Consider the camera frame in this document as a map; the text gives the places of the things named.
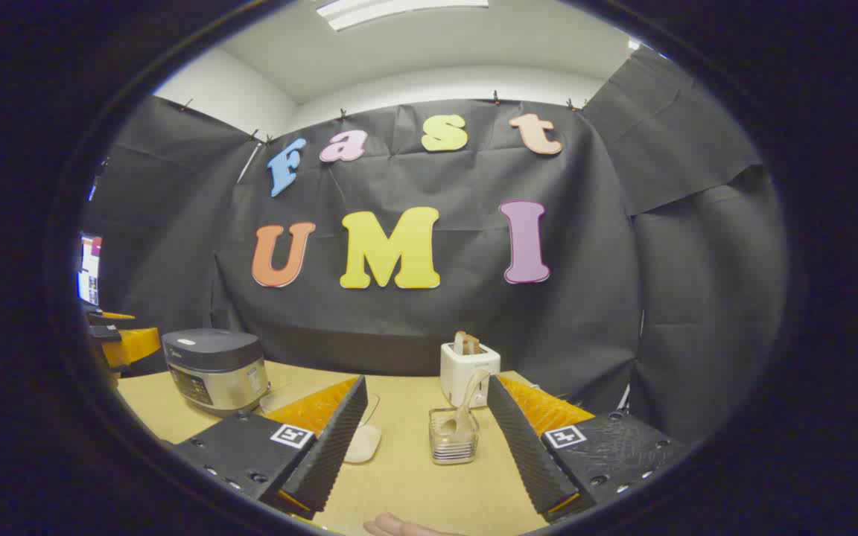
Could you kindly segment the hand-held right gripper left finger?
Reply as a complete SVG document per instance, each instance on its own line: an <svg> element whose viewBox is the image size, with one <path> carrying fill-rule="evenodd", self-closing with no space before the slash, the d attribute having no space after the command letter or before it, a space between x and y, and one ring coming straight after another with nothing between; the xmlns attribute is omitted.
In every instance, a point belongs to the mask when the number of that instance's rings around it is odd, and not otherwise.
<svg viewBox="0 0 858 536"><path fill-rule="evenodd" d="M358 374L265 416L235 412L173 451L233 491L310 521L325 509L367 405Z"/></svg>

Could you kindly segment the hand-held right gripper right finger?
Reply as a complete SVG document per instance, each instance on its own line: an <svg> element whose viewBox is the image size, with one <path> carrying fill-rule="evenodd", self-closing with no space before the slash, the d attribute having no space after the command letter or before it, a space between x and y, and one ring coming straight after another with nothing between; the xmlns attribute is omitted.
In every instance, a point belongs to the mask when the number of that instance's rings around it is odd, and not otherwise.
<svg viewBox="0 0 858 536"><path fill-rule="evenodd" d="M534 509L554 523L599 508L687 454L687 445L624 411L598 415L512 380L488 379L487 407Z"/></svg>

